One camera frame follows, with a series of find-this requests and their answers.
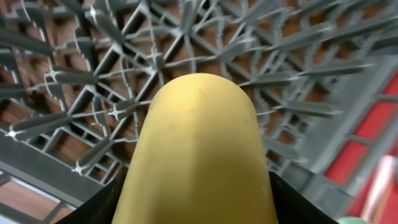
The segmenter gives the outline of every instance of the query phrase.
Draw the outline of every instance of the yellow plastic object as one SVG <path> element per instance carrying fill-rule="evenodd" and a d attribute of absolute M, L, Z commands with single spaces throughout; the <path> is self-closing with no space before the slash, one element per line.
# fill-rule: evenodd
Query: yellow plastic object
<path fill-rule="evenodd" d="M 256 112 L 216 75 L 166 84 L 149 108 L 113 224 L 276 224 Z"/>

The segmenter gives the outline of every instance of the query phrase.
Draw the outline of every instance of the plastic grid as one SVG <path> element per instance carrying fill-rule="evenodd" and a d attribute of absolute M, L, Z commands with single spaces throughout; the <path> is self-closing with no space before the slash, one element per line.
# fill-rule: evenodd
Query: plastic grid
<path fill-rule="evenodd" d="M 295 7 L 290 7 L 283 1 L 257 1 L 251 7 L 252 1 L 106 1 L 95 0 L 90 6 L 82 6 L 77 1 L 58 0 L 58 6 L 45 7 L 36 1 L 21 1 L 12 6 L 13 12 L 5 14 L 1 22 L 33 23 L 39 28 L 42 40 L 0 27 L 1 47 L 0 62 L 11 71 L 14 84 L 2 84 L 1 98 L 7 98 L 31 112 L 30 118 L 9 127 L 4 125 L 4 132 L 30 147 L 43 152 L 51 158 L 73 168 L 101 184 L 106 184 L 114 178 L 115 167 L 120 164 L 128 166 L 128 161 L 115 156 L 111 147 L 117 142 L 136 142 L 139 137 L 139 116 L 137 111 L 150 103 L 144 95 L 154 82 L 164 85 L 165 70 L 188 65 L 190 72 L 198 70 L 198 64 L 210 61 L 220 63 L 220 75 L 238 82 L 253 97 L 261 129 L 265 130 L 271 120 L 272 113 L 284 111 L 277 122 L 277 127 L 264 132 L 266 146 L 283 161 L 304 161 L 296 148 L 305 139 L 305 132 L 311 125 L 310 116 L 331 117 L 339 113 L 339 109 L 330 103 L 307 102 L 306 97 L 315 87 L 321 87 L 326 92 L 332 92 L 333 86 L 339 81 L 340 75 L 361 73 L 365 68 L 373 66 L 365 59 L 374 43 L 386 29 L 397 25 L 394 1 L 299 1 Z M 392 4 L 382 10 L 376 17 L 363 20 L 366 6 L 381 2 Z M 169 13 L 164 6 L 179 4 L 180 19 Z M 119 27 L 117 14 L 124 9 L 134 9 L 124 27 Z M 326 21 L 320 24 L 310 24 L 310 16 L 323 12 Z M 339 18 L 348 15 L 349 19 L 341 24 Z M 47 19 L 75 16 L 76 29 L 74 39 L 63 45 L 51 46 L 46 33 Z M 299 32 L 285 36 L 283 27 L 292 18 L 300 19 Z M 139 28 L 146 21 L 147 27 Z M 262 27 L 259 21 L 269 22 L 268 27 Z M 92 23 L 107 37 L 94 39 L 87 32 L 87 23 Z M 229 26 L 238 26 L 232 38 L 226 41 L 223 31 Z M 201 36 L 201 32 L 215 27 L 215 44 Z M 161 52 L 157 39 L 164 35 L 174 38 L 172 45 Z M 130 40 L 141 37 L 151 37 L 150 53 L 145 54 Z M 339 49 L 347 42 L 361 39 L 361 47 L 354 49 L 346 59 L 338 59 Z M 111 43 L 104 58 L 96 63 L 95 47 Z M 324 50 L 320 62 L 313 61 L 313 56 L 323 44 Z M 183 60 L 173 61 L 175 54 L 186 47 L 188 56 Z M 194 46 L 203 49 L 206 56 L 196 56 Z M 60 67 L 54 59 L 54 52 L 76 49 L 86 60 L 87 71 L 75 68 Z M 302 49 L 301 57 L 295 53 Z M 236 57 L 248 54 L 249 69 L 238 63 Z M 49 71 L 44 74 L 45 82 L 35 86 L 22 86 L 18 64 L 15 58 L 25 56 L 45 55 L 49 61 Z M 118 57 L 122 60 L 122 70 L 108 72 Z M 144 74 L 148 76 L 145 85 L 135 90 L 128 76 Z M 128 97 L 112 89 L 104 80 L 121 78 L 129 93 Z M 62 85 L 84 86 L 72 105 L 67 105 L 62 91 Z M 270 88 L 281 88 L 281 94 L 275 94 Z M 25 95 L 29 91 L 47 89 L 48 94 L 59 101 L 61 113 L 42 114 L 30 106 Z M 92 112 L 77 113 L 86 99 L 91 99 Z M 111 105 L 104 110 L 102 102 Z M 119 121 L 116 128 L 109 131 L 105 115 L 114 116 Z M 134 117 L 135 135 L 128 138 L 116 138 L 122 131 L 127 117 Z M 94 116 L 95 123 L 102 129 L 99 133 L 90 124 L 77 121 L 77 118 Z M 69 126 L 73 125 L 83 131 L 78 134 Z M 75 165 L 65 162 L 65 159 L 54 153 L 54 147 L 62 133 L 86 143 L 92 148 L 81 156 Z M 294 141 L 287 145 L 277 141 L 282 133 L 293 136 Z M 37 135 L 47 140 L 43 146 L 32 144 Z M 103 157 L 111 157 L 113 163 L 103 165 L 98 163 Z M 281 171 L 286 163 L 270 161 L 270 169 Z M 92 175 L 93 169 L 105 171 L 105 176 L 97 179 Z"/>

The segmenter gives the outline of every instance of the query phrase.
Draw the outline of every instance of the green object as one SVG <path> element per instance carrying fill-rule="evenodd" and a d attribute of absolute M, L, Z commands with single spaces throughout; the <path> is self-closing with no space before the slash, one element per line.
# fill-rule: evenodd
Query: green object
<path fill-rule="evenodd" d="M 370 224 L 362 218 L 358 217 L 343 217 L 337 220 L 339 224 Z"/>

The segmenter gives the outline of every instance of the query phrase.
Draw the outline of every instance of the red surface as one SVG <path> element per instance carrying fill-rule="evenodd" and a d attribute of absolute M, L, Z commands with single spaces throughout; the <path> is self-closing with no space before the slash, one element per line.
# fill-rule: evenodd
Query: red surface
<path fill-rule="evenodd" d="M 398 72 L 395 77 L 388 84 L 386 89 L 383 91 L 384 94 L 398 95 Z M 358 126 L 354 132 L 355 135 L 367 138 L 375 139 L 380 134 L 382 129 L 385 127 L 387 122 L 390 120 L 392 114 L 397 109 L 397 105 L 393 103 L 377 103 L 375 104 L 367 116 L 364 118 L 362 123 Z M 356 142 L 347 142 L 343 147 L 334 163 L 329 167 L 326 172 L 326 176 L 331 180 L 343 184 L 352 174 L 355 167 L 361 158 L 367 153 L 368 148 Z M 398 151 L 398 144 L 395 145 L 389 151 L 390 155 L 396 155 Z M 368 195 L 371 181 L 373 178 L 370 176 L 363 189 L 360 191 L 358 196 L 355 198 L 351 208 L 347 215 L 360 216 L 363 205 Z M 398 185 L 395 182 L 392 192 L 387 200 L 386 207 L 383 211 L 381 224 L 397 224 L 398 223 Z"/>

